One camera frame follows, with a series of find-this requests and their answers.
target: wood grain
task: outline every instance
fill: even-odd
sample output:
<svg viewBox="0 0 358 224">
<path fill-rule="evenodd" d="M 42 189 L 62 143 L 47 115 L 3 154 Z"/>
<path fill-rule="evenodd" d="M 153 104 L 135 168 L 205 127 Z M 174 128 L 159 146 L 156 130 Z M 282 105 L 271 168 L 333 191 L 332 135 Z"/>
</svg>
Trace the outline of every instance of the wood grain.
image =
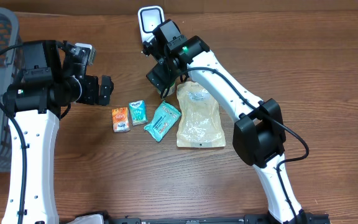
<svg viewBox="0 0 358 224">
<path fill-rule="evenodd" d="M 172 14 L 200 36 L 249 91 L 280 103 L 285 124 L 306 139 L 310 157 L 288 164 L 298 201 L 332 223 L 358 223 L 358 11 Z M 227 146 L 179 149 L 177 124 L 156 143 L 142 126 L 113 133 L 111 109 L 143 99 L 160 104 L 145 78 L 155 62 L 141 53 L 137 17 L 19 18 L 23 40 L 93 44 L 90 75 L 115 83 L 107 107 L 74 105 L 55 147 L 55 197 L 61 218 L 105 209 L 114 217 L 230 217 L 265 213 L 259 179 L 234 152 L 233 124 L 221 110 Z M 167 100 L 178 108 L 174 96 Z M 303 153 L 288 137 L 287 157 Z M 9 174 L 0 174 L 0 221 Z"/>
<path fill-rule="evenodd" d="M 16 12 L 77 16 L 132 15 L 155 5 L 165 13 L 358 10 L 358 0 L 0 0 L 0 7 Z"/>
</svg>

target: wooden table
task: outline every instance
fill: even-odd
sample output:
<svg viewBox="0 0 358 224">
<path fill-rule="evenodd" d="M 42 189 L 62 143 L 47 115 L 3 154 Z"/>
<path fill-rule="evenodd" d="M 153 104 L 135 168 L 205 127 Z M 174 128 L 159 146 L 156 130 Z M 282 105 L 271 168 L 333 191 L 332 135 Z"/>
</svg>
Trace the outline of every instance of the wooden table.
<svg viewBox="0 0 358 224">
<path fill-rule="evenodd" d="M 187 37 L 200 36 L 249 91 L 280 103 L 285 124 L 310 146 L 288 164 L 298 201 L 332 223 L 358 223 L 358 11 L 172 14 Z M 221 110 L 224 149 L 179 149 L 176 124 L 162 142 L 136 126 L 113 133 L 111 109 L 160 99 L 145 78 L 155 61 L 140 53 L 137 16 L 20 14 L 23 40 L 93 44 L 89 75 L 110 75 L 109 106 L 74 105 L 60 122 L 55 198 L 61 218 L 93 210 L 114 217 L 232 217 L 267 212 L 253 168 L 234 152 L 233 124 Z M 178 108 L 177 99 L 167 100 Z M 287 135 L 287 157 L 304 149 Z M 0 221 L 9 174 L 0 174 Z"/>
</svg>

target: cable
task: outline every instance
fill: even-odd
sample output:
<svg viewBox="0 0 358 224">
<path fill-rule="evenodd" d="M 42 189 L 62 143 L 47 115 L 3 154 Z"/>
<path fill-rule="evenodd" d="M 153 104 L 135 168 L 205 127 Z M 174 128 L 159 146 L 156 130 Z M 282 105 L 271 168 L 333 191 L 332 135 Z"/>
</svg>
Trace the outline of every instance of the cable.
<svg viewBox="0 0 358 224">
<path fill-rule="evenodd" d="M 250 108 L 252 108 L 253 110 L 257 110 L 256 107 L 254 107 L 251 103 L 249 103 L 249 100 L 248 99 L 245 99 L 241 94 L 240 92 L 237 90 L 237 88 L 235 88 L 235 86 L 230 82 L 230 80 L 227 79 L 227 77 L 225 77 L 222 73 L 220 73 L 219 71 L 217 71 L 216 69 L 213 69 L 213 68 L 208 68 L 208 67 L 193 67 L 193 68 L 189 68 L 185 71 L 182 71 L 180 72 L 177 76 L 180 76 L 180 75 L 183 75 L 185 74 L 186 72 L 190 72 L 190 71 L 194 71 L 194 70 L 207 70 L 207 71 L 210 71 L 212 73 L 215 73 L 217 75 L 219 75 L 232 89 L 233 91 L 237 94 L 237 96 L 243 101 L 242 103 L 244 105 L 247 105 L 249 106 Z M 302 143 L 303 147 L 305 147 L 305 154 L 303 156 L 300 156 L 300 157 L 296 157 L 296 158 L 291 158 L 291 159 L 285 159 L 281 162 L 279 162 L 276 166 L 276 171 L 277 171 L 277 175 L 278 175 L 278 179 L 280 181 L 280 184 L 281 184 L 281 187 L 283 189 L 283 192 L 284 192 L 284 195 L 285 195 L 285 199 L 287 200 L 288 204 L 290 205 L 290 208 L 291 208 L 291 211 L 292 211 L 292 214 L 294 216 L 294 219 L 295 219 L 295 223 L 298 223 L 298 217 L 296 215 L 296 212 L 292 206 L 292 203 L 291 203 L 291 200 L 287 194 L 287 191 L 285 190 L 285 186 L 284 186 L 284 182 L 283 182 L 283 179 L 280 175 L 280 166 L 284 163 L 287 163 L 287 162 L 295 162 L 295 161 L 300 161 L 302 159 L 306 159 L 309 155 L 309 146 L 307 145 L 307 143 L 305 142 L 305 140 L 303 140 L 296 132 L 292 131 L 290 128 L 286 127 L 284 124 L 274 120 L 271 116 L 259 111 L 260 114 L 265 118 L 267 119 L 268 121 L 270 121 L 271 123 L 274 123 L 276 124 L 277 126 L 281 127 L 282 129 L 286 130 L 288 133 L 290 133 L 292 136 L 294 136 L 297 140 L 299 140 L 299 142 Z"/>
<path fill-rule="evenodd" d="M 70 111 L 70 109 L 71 109 L 71 103 L 69 103 L 69 104 L 67 105 L 66 110 L 62 113 L 62 115 L 60 115 L 60 119 L 63 119 L 63 118 L 68 114 L 68 112 Z"/>
<path fill-rule="evenodd" d="M 18 47 L 22 47 L 22 44 L 16 44 L 16 45 L 12 45 L 9 46 L 3 50 L 0 51 L 0 56 L 3 55 L 4 53 L 6 53 L 9 50 L 18 48 Z M 0 102 L 0 109 L 2 110 L 2 112 L 12 121 L 13 126 L 16 128 L 16 131 L 19 135 L 19 139 L 21 142 L 21 148 L 22 148 L 22 186 L 21 186 L 21 194 L 20 194 L 20 205 L 19 205 L 19 211 L 18 211 L 18 219 L 17 219 L 17 223 L 18 224 L 22 224 L 23 222 L 23 217 L 24 217 L 24 197 L 25 197 L 25 185 L 26 185 L 26 181 L 27 181 L 27 145 L 25 144 L 25 139 L 24 139 L 24 135 L 23 132 L 19 126 L 19 124 L 17 123 L 17 121 L 14 119 L 14 115 L 10 114 L 10 112 L 8 112 L 7 109 L 5 109 L 4 105 Z"/>
</svg>

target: black cable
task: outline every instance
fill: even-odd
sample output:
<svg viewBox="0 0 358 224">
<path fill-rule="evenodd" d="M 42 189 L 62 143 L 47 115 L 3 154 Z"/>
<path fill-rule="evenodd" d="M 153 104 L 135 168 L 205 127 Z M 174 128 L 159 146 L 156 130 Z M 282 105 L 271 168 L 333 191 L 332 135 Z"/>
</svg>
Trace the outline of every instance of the black cable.
<svg viewBox="0 0 358 224">
<path fill-rule="evenodd" d="M 219 75 L 232 89 L 233 91 L 237 94 L 237 96 L 243 101 L 243 104 L 249 106 L 250 108 L 252 108 L 253 110 L 257 110 L 256 107 L 254 107 L 251 103 L 249 103 L 249 100 L 245 99 L 241 94 L 240 92 L 237 90 L 237 88 L 230 82 L 230 80 L 228 80 L 222 73 L 220 73 L 218 70 L 216 69 L 213 69 L 213 68 L 208 68 L 208 67 L 193 67 L 193 68 L 189 68 L 185 71 L 182 71 L 180 72 L 177 76 L 180 76 L 180 75 L 183 75 L 185 74 L 186 72 L 190 72 L 190 71 L 194 71 L 194 70 L 207 70 L 207 71 L 210 71 L 212 73 L 215 73 L 217 75 Z M 286 130 L 288 133 L 290 133 L 292 136 L 294 136 L 297 140 L 299 140 L 299 142 L 302 143 L 303 147 L 305 147 L 305 154 L 303 156 L 300 156 L 300 157 L 296 157 L 296 158 L 291 158 L 291 159 L 285 159 L 281 162 L 279 162 L 277 164 L 277 167 L 276 167 L 276 171 L 277 171 L 277 175 L 278 175 L 278 179 L 280 181 L 280 184 L 281 184 L 281 187 L 283 189 L 283 192 L 284 192 L 284 195 L 285 195 L 285 199 L 287 200 L 288 204 L 290 205 L 290 208 L 291 208 L 291 211 L 292 211 L 292 214 L 294 216 L 294 219 L 295 219 L 295 223 L 298 223 L 298 217 L 296 215 L 296 212 L 292 206 L 292 203 L 291 203 L 291 200 L 287 194 L 287 191 L 285 190 L 285 186 L 284 186 L 284 182 L 283 182 L 283 179 L 280 175 L 280 166 L 286 162 L 295 162 L 295 161 L 300 161 L 302 159 L 306 159 L 309 155 L 309 146 L 307 145 L 307 143 L 305 142 L 305 140 L 303 140 L 297 133 L 295 133 L 294 131 L 292 131 L 290 128 L 286 127 L 284 124 L 274 120 L 271 116 L 265 114 L 265 113 L 262 113 L 260 111 L 260 114 L 262 114 L 262 116 L 267 119 L 268 121 L 270 121 L 271 123 L 274 123 L 276 124 L 277 126 L 281 127 L 282 129 Z"/>
<path fill-rule="evenodd" d="M 0 51 L 0 56 L 9 50 L 12 50 L 12 49 L 15 49 L 18 47 L 22 47 L 22 46 L 23 46 L 22 44 L 16 44 L 16 45 L 9 46 L 9 47 Z M 16 128 L 16 131 L 19 135 L 19 139 L 20 139 L 20 142 L 22 145 L 21 146 L 22 147 L 22 162 L 23 162 L 23 165 L 22 165 L 22 186 L 21 186 L 20 205 L 19 205 L 18 218 L 17 218 L 17 223 L 22 224 L 23 217 L 24 217 L 25 185 L 26 185 L 26 181 L 27 181 L 27 152 L 26 152 L 27 145 L 25 144 L 23 132 L 22 132 L 19 124 L 17 123 L 17 121 L 14 119 L 14 115 L 10 114 L 10 112 L 8 112 L 8 110 L 5 109 L 4 105 L 1 102 L 0 102 L 0 109 L 12 121 L 12 124 Z"/>
<path fill-rule="evenodd" d="M 63 119 L 63 118 L 68 114 L 68 112 L 70 111 L 70 109 L 71 109 L 71 103 L 69 103 L 69 104 L 67 105 L 66 110 L 62 113 L 62 115 L 60 115 L 60 119 Z"/>
</svg>

